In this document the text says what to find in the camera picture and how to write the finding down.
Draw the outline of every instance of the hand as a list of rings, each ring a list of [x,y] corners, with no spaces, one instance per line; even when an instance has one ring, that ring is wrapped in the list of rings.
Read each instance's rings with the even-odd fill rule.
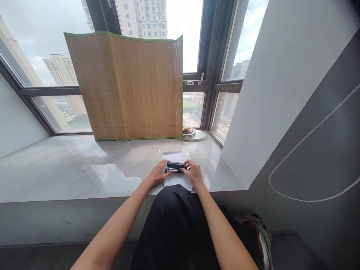
[[[166,174],[164,174],[164,167],[166,163],[168,162],[167,159],[163,159],[160,161],[155,168],[151,171],[149,176],[146,178],[147,181],[150,181],[152,185],[161,183],[167,178],[169,175],[173,174],[173,171],[169,171]]]
[[[197,186],[203,185],[203,176],[201,175],[200,165],[196,164],[191,159],[188,159],[184,162],[184,164],[190,165],[190,170],[185,170],[183,168],[180,168],[180,170],[186,175],[186,177],[190,180],[194,188],[196,189]]]

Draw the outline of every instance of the person's left hand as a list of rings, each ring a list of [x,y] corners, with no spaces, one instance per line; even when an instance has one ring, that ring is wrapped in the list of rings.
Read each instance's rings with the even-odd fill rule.
[[[163,159],[160,161],[155,168],[151,171],[149,176],[146,178],[147,181],[150,181],[153,185],[161,183],[167,178],[169,175],[173,174],[173,171],[169,171],[164,174],[164,167],[168,162],[167,159]]]

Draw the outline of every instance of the bamboo screen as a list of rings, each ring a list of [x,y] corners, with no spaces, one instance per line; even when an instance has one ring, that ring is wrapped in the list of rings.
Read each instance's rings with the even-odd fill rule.
[[[96,140],[182,137],[182,36],[64,34]]]

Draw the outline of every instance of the window latch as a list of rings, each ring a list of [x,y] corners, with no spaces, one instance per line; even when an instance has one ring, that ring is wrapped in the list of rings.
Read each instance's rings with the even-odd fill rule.
[[[185,82],[185,85],[194,85],[195,82],[198,82],[198,85],[201,85],[201,81],[203,80],[204,80],[204,73],[201,73],[200,80],[183,80],[183,82]]]

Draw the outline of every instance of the stapler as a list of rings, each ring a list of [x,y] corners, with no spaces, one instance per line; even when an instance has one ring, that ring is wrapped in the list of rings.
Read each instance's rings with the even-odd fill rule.
[[[173,171],[174,173],[183,173],[181,170],[179,170],[180,168],[184,168],[187,169],[186,166],[182,163],[179,162],[171,162],[169,161],[167,163],[168,168],[165,169],[165,173],[167,173],[168,171]]]

